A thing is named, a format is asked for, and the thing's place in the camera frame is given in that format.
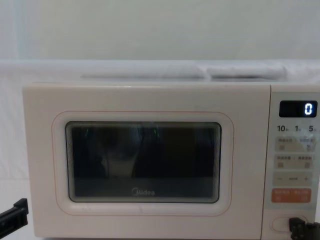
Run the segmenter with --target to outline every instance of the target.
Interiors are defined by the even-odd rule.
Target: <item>white backdrop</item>
[[[14,12],[15,7],[12,0],[0,0],[0,59],[18,57]]]
[[[15,0],[14,3],[19,55],[26,59],[320,57],[319,0]]]

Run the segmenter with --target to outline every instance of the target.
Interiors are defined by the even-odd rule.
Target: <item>microwave oven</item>
[[[111,77],[23,102],[36,236],[285,240],[315,220],[320,84]]]

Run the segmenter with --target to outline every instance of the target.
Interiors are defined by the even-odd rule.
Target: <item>microwave door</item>
[[[71,122],[66,132],[75,202],[219,199],[218,123]]]

